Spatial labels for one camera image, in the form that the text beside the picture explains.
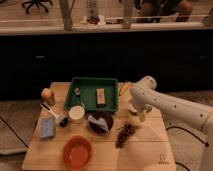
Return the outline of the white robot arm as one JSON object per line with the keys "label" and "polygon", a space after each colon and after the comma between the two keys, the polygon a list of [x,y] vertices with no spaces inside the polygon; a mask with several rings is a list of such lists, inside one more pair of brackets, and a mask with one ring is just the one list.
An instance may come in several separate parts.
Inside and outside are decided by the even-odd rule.
{"label": "white robot arm", "polygon": [[204,148],[199,171],[213,171],[213,107],[157,92],[156,87],[153,77],[143,77],[129,89],[130,103],[138,112],[151,105],[203,132],[209,146]]}

